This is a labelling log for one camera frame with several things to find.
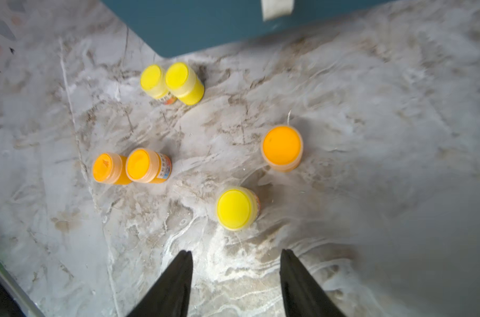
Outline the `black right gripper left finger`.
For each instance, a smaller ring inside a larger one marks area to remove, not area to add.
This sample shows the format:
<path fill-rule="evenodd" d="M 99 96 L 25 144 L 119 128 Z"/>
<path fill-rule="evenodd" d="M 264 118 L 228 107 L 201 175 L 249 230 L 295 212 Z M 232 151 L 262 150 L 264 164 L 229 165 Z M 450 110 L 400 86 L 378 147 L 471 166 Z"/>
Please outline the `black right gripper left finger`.
<path fill-rule="evenodd" d="M 189 308 L 192 273 L 192 252 L 182 250 L 128 316 L 186 317 Z"/>

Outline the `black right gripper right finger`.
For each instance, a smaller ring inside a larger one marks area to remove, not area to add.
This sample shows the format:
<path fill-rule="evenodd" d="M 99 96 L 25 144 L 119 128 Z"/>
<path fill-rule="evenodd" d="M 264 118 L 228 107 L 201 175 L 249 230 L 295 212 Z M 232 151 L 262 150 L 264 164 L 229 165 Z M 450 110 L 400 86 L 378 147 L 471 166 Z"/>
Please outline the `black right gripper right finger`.
<path fill-rule="evenodd" d="M 282 250 L 279 276 L 286 316 L 345 317 L 292 250 Z"/>

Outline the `yellow paint can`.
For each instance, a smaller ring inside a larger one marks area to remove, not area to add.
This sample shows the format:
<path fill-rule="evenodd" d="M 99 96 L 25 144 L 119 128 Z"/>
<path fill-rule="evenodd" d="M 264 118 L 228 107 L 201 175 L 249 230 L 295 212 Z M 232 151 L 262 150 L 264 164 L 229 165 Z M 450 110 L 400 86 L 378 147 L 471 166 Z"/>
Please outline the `yellow paint can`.
<path fill-rule="evenodd" d="M 174 63 L 165 75 L 167 88 L 185 105 L 198 104 L 204 97 L 205 87 L 194 70 L 183 62 Z"/>
<path fill-rule="evenodd" d="M 145 68 L 140 77 L 140 85 L 159 104 L 171 105 L 177 101 L 177 97 L 166 86 L 165 70 L 157 64 Z"/>
<path fill-rule="evenodd" d="M 226 189 L 216 202 L 217 220 L 230 231 L 240 231 L 251 226 L 260 210 L 258 196 L 244 187 Z"/>

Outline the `orange paint can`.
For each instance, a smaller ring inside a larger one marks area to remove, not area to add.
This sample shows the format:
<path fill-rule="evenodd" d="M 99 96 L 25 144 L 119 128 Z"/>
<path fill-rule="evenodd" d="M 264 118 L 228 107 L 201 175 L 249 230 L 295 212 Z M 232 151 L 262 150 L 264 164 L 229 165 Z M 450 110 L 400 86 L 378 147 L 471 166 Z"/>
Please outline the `orange paint can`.
<path fill-rule="evenodd" d="M 260 150 L 265 162 L 274 170 L 287 173 L 296 169 L 303 156 L 301 134 L 290 125 L 278 125 L 262 138 Z"/>
<path fill-rule="evenodd" d="M 126 161 L 126 174 L 129 179 L 142 184 L 166 182 L 172 169 L 171 159 L 167 155 L 150 149 L 135 149 Z"/>
<path fill-rule="evenodd" d="M 127 157 L 116 153 L 102 153 L 93 164 L 96 182 L 109 185 L 128 185 L 132 181 L 126 173 Z"/>

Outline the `teal drawer cabinet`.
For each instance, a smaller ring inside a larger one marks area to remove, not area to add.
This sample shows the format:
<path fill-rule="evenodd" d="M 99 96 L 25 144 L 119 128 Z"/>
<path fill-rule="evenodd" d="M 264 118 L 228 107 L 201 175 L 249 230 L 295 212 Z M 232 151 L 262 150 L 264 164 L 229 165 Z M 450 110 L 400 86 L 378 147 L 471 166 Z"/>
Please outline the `teal drawer cabinet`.
<path fill-rule="evenodd" d="M 296 1 L 285 17 L 264 21 L 260 1 L 105 1 L 104 4 L 163 58 L 296 29 L 379 1 Z"/>

